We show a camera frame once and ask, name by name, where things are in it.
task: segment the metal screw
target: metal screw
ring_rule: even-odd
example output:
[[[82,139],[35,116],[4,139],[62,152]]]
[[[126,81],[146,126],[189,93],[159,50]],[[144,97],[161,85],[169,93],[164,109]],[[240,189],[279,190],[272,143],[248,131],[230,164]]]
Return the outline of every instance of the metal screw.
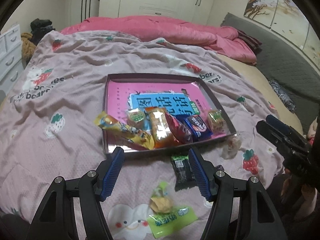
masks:
[[[63,180],[62,177],[56,177],[56,178],[54,179],[54,182],[59,184],[62,180]]]
[[[96,171],[89,171],[88,172],[89,177],[94,177],[94,176],[96,176],[96,174],[97,174]]]
[[[216,172],[216,175],[217,175],[218,177],[223,177],[223,176],[225,175],[225,173],[224,173],[223,171],[217,171],[217,172]]]
[[[250,180],[253,182],[253,183],[258,183],[259,182],[259,179],[257,177],[251,177]]]

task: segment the white chest of drawers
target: white chest of drawers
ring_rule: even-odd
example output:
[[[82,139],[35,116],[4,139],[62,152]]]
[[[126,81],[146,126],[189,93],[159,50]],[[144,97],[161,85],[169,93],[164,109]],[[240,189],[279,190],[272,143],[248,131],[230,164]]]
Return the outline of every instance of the white chest of drawers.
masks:
[[[0,103],[23,72],[20,26],[0,35]]]

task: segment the pink blanket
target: pink blanket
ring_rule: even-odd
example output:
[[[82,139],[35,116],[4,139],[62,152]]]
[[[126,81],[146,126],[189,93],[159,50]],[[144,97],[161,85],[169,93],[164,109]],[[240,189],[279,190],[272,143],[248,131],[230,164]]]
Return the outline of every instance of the pink blanket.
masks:
[[[91,17],[80,24],[63,29],[61,33],[66,35],[95,30],[121,31],[143,42],[161,37],[174,44],[196,45],[214,50],[241,62],[255,63],[257,61],[248,45],[238,39],[238,31],[235,28],[204,26],[169,17]]]

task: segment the qr code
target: qr code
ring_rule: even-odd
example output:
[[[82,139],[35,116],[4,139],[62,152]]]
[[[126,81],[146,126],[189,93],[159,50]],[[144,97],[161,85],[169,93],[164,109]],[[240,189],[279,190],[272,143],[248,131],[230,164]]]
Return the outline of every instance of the qr code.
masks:
[[[182,160],[177,160],[177,161],[174,161],[174,162],[176,163],[177,168],[183,168]]]

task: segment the gray headboard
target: gray headboard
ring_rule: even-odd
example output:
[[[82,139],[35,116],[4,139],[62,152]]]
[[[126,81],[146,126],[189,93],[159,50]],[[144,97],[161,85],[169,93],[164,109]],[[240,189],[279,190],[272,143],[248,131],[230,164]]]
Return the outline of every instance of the gray headboard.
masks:
[[[255,51],[256,67],[268,80],[278,81],[288,93],[307,133],[318,115],[320,103],[320,76],[313,67],[294,48],[255,23],[228,13],[221,26],[232,26],[262,42]]]

